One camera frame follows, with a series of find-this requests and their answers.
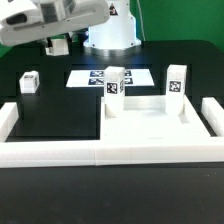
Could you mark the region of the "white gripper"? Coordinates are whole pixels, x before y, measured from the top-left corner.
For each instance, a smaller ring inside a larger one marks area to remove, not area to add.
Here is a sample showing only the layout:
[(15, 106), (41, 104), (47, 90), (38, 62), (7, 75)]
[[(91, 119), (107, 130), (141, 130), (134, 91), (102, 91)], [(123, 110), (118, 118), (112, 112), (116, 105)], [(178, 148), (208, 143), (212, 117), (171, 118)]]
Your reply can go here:
[(48, 37), (66, 34), (76, 41), (77, 31), (109, 19), (106, 0), (0, 0), (0, 43), (16, 46), (40, 40), (47, 55), (53, 45)]

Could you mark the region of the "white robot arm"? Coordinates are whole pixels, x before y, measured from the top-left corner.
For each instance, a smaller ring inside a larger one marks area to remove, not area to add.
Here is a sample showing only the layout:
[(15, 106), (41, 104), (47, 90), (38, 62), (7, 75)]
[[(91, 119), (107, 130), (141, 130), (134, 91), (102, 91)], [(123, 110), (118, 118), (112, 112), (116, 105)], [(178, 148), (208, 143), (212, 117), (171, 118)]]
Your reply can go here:
[(68, 43), (83, 29), (88, 53), (123, 56), (141, 45), (130, 0), (0, 0), (4, 46), (39, 41), (47, 55), (67, 55)]

